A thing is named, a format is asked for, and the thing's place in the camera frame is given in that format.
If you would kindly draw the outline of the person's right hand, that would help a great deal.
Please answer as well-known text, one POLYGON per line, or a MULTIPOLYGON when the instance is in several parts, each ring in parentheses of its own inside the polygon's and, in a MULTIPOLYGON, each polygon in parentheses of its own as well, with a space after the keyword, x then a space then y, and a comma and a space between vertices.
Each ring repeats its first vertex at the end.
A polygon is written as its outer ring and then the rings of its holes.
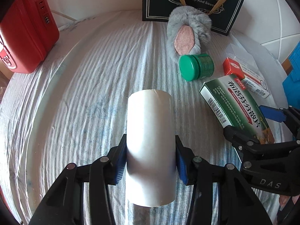
POLYGON ((298 198, 299 198, 299 195, 293 196, 293 197, 280 195, 279 196, 280 210, 282 210, 288 204, 289 201, 292 201, 293 205, 295 205, 298 198))

